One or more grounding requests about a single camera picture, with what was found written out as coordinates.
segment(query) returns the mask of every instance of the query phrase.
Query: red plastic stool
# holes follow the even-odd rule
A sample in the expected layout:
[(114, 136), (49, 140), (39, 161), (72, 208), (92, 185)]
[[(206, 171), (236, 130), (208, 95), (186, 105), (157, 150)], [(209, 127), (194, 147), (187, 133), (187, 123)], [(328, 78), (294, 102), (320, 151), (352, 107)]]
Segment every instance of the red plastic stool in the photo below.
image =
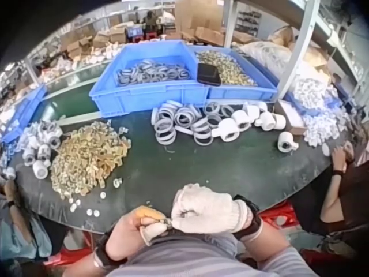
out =
[[(285, 218), (285, 222), (278, 224), (277, 221), (281, 216)], [(266, 211), (261, 212), (260, 217), (278, 229), (300, 225), (292, 205), (286, 200), (270, 209), (267, 209)]]
[(313, 265), (317, 263), (324, 264), (328, 261), (336, 261), (336, 262), (347, 261), (347, 258), (342, 257), (337, 254), (318, 252), (318, 251), (309, 250), (309, 249), (302, 249), (300, 251), (300, 254), (308, 265)]
[(79, 250), (68, 250), (63, 246), (60, 252), (49, 257), (48, 261), (44, 262), (44, 265), (48, 267), (56, 267), (59, 265), (73, 264), (76, 261), (81, 260), (83, 257), (90, 255), (94, 248), (92, 234), (83, 231), (83, 235), (86, 243), (85, 248)]
[(141, 40), (144, 40), (144, 36), (134, 36), (134, 37), (132, 37), (132, 42), (133, 43), (138, 43)]
[(151, 40), (157, 38), (156, 32), (146, 33), (146, 40)]

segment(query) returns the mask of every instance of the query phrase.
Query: hand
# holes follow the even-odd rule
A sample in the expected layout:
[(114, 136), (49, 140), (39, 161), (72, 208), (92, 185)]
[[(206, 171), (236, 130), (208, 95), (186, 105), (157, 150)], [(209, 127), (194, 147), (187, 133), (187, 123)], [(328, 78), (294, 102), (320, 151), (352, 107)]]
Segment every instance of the hand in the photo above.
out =
[(342, 146), (336, 147), (332, 153), (333, 170), (344, 170), (346, 165), (346, 153)]
[(17, 187), (14, 183), (14, 181), (9, 180), (6, 181), (5, 185), (4, 185), (4, 194), (6, 196), (6, 199), (8, 201), (17, 201), (18, 197), (17, 197)]
[(157, 222), (164, 218), (165, 215), (161, 212), (145, 206), (138, 207), (123, 215), (115, 225), (106, 243), (106, 254), (115, 261), (136, 254), (145, 246), (140, 228), (144, 228), (145, 239), (151, 241), (152, 238), (166, 231), (167, 226)]
[(189, 184), (175, 196), (172, 226), (185, 233), (237, 232), (247, 227), (247, 214), (251, 211), (242, 200), (233, 201), (227, 193)]
[(346, 160), (348, 162), (352, 162), (355, 159), (355, 152), (353, 150), (352, 143), (348, 140), (344, 144), (344, 151), (346, 153)]

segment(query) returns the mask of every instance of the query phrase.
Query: gray striped shirt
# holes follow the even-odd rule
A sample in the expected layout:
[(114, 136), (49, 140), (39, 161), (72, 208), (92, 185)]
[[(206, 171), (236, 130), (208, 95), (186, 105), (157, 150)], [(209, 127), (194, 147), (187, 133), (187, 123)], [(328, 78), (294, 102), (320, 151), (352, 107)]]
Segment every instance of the gray striped shirt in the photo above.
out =
[(317, 276), (295, 248), (287, 248), (255, 270), (237, 261), (233, 241), (199, 236), (167, 237), (145, 248), (124, 266), (118, 276)]

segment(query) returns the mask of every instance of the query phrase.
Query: person in background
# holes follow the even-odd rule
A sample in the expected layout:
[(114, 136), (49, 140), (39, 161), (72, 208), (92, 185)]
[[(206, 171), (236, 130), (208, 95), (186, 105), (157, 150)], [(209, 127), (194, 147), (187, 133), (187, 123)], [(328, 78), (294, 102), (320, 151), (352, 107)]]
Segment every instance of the person in background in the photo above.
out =
[[(176, 194), (169, 223), (164, 219), (148, 207), (122, 216), (95, 252), (63, 276), (317, 276), (243, 197), (189, 184)], [(170, 235), (155, 238), (168, 226)], [(237, 239), (258, 269), (237, 261)]]
[(146, 17), (144, 17), (144, 24), (145, 24), (145, 32), (151, 33), (157, 31), (157, 25), (156, 25), (157, 16), (149, 10), (147, 12)]
[(140, 17), (138, 15), (138, 7), (137, 6), (133, 7), (133, 10), (135, 11), (135, 13), (134, 13), (135, 21), (134, 22), (136, 24), (139, 24), (140, 23)]
[(20, 207), (14, 181), (6, 180), (0, 194), (0, 260), (50, 254), (51, 242), (38, 217)]
[(369, 161), (363, 154), (355, 155), (349, 141), (336, 147), (332, 167), (290, 198), (304, 230), (328, 235), (369, 224)]

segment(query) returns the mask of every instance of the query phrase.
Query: gray sleeve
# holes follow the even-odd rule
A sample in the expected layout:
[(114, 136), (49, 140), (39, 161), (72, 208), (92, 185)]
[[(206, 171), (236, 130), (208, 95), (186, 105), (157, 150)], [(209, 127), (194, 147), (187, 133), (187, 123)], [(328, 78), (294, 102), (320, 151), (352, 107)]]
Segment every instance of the gray sleeve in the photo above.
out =
[(282, 277), (317, 276), (293, 247), (283, 250), (276, 257), (267, 261), (260, 269), (264, 272), (277, 273)]

